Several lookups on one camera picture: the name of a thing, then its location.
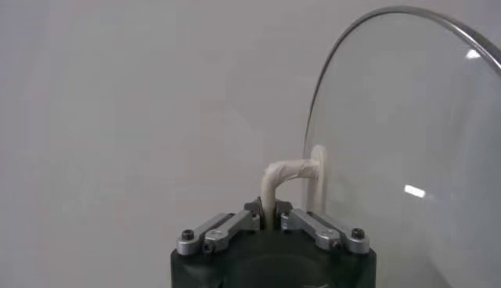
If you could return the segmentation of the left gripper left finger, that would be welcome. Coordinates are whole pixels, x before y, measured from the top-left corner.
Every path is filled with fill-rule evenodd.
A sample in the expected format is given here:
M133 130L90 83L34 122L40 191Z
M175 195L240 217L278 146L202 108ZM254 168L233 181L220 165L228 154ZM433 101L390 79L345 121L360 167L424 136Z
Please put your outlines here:
M175 250L181 256L213 254L229 248L240 232L261 230L263 224L261 198L245 203L238 213L220 213L194 229L184 229L176 240Z

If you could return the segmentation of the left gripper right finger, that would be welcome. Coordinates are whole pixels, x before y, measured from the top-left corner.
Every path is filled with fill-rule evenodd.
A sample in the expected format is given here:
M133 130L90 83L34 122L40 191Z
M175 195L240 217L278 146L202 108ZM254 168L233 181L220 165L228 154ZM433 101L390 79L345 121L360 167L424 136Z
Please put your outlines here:
M363 229L344 225L327 214L293 208L286 201L276 201L276 222L283 231L306 233L322 250L344 250L351 254L370 251L369 237Z

